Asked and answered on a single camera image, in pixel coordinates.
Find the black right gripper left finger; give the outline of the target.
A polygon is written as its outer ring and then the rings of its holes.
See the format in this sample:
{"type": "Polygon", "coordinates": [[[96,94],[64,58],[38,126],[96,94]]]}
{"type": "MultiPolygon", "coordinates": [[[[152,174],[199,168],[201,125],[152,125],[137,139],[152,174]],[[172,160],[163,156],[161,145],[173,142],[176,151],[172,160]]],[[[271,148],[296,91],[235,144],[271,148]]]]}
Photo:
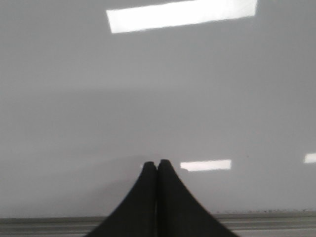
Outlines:
{"type": "Polygon", "coordinates": [[[157,168],[152,161],[142,171],[120,205],[87,237],[153,237],[155,235],[157,168]]]}

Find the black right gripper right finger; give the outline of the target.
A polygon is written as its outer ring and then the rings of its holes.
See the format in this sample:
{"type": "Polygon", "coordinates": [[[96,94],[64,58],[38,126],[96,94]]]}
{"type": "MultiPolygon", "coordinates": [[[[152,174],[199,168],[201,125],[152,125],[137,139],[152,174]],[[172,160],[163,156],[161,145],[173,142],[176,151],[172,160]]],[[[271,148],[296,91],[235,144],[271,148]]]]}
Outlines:
{"type": "Polygon", "coordinates": [[[157,228],[159,237],[235,237],[188,191],[170,161],[158,166],[157,228]]]}

